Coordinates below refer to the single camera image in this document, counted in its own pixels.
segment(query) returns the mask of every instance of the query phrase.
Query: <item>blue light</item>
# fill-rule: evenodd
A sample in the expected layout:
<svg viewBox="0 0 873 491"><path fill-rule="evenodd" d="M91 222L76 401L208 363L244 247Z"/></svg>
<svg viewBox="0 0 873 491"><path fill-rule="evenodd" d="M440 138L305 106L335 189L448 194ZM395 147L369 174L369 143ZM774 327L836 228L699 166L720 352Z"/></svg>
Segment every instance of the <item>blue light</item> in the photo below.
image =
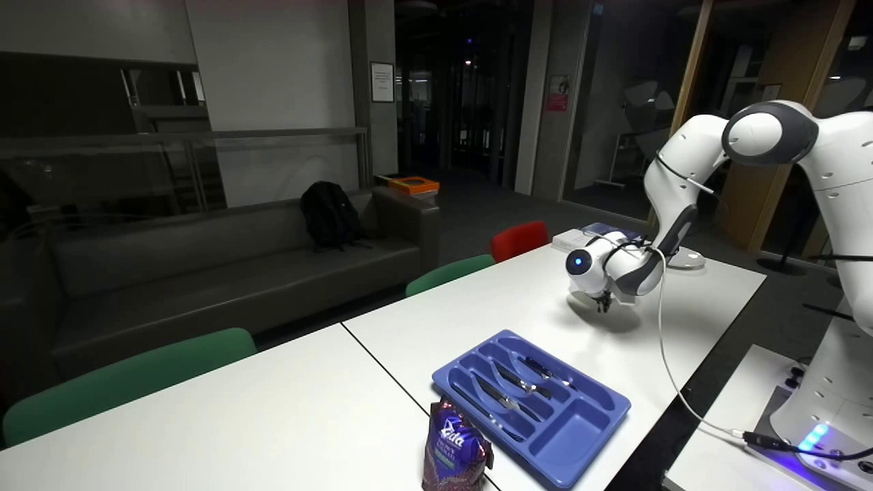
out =
<svg viewBox="0 0 873 491"><path fill-rule="evenodd" d="M830 427L815 427L797 447L800 451L812 451L825 436L826 436Z"/></svg>
<svg viewBox="0 0 873 491"><path fill-rule="evenodd" d="M575 251L570 251L564 269L570 277L583 277L591 269L591 255L575 248Z"/></svg>

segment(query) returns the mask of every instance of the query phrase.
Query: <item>doorway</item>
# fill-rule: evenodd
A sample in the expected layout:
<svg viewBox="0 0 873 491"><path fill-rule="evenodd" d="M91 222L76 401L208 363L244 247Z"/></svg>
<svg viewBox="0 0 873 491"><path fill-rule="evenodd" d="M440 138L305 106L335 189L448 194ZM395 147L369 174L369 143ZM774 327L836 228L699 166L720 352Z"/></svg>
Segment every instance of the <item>doorway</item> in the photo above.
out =
<svg viewBox="0 0 873 491"><path fill-rule="evenodd" d="M597 4L564 200L643 222L643 172L669 140L699 4Z"/></svg>
<svg viewBox="0 0 873 491"><path fill-rule="evenodd" d="M531 0L398 0L398 170L514 187Z"/></svg>

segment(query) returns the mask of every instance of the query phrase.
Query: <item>green chair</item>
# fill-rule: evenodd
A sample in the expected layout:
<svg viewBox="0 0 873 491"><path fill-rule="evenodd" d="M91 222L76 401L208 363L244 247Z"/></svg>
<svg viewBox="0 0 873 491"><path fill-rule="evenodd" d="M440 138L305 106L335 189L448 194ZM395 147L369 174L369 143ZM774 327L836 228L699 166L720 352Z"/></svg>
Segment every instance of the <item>green chair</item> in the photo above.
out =
<svg viewBox="0 0 873 491"><path fill-rule="evenodd" d="M229 327L87 371L17 401L4 419L5 446L35 439L253 352L248 330Z"/></svg>
<svg viewBox="0 0 873 491"><path fill-rule="evenodd" d="M484 269L489 269L489 264L495 264L495 256L491 256L491 255L477 255L477 256L466 256L466 260L443 264L443 269L428 271L428 274L417 277L414 282L410 282L410 285L407 285L407 297L421 296L421 293L426 293L426 289L435 289L435 286L440 286L440 285L448 285L448 282L454 282L454 278L477 274L477 271L484 271Z"/></svg>

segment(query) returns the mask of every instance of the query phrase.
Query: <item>orange box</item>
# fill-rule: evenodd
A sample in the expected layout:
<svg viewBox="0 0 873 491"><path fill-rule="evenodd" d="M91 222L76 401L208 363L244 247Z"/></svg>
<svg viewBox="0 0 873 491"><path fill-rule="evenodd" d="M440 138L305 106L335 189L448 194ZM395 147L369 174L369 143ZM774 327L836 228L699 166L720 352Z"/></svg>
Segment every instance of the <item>orange box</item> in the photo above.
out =
<svg viewBox="0 0 873 491"><path fill-rule="evenodd" d="M407 198L440 194L440 184L421 174L390 177L388 184Z"/></svg>

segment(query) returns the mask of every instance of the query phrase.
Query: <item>backpack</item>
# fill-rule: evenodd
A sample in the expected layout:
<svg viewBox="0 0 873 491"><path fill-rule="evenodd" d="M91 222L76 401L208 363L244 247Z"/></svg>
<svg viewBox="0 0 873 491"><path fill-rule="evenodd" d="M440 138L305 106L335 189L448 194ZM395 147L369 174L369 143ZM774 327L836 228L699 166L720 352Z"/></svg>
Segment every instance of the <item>backpack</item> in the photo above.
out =
<svg viewBox="0 0 873 491"><path fill-rule="evenodd" d="M339 184L320 181L300 198L308 239L323 248L345 248L362 239L358 211Z"/></svg>

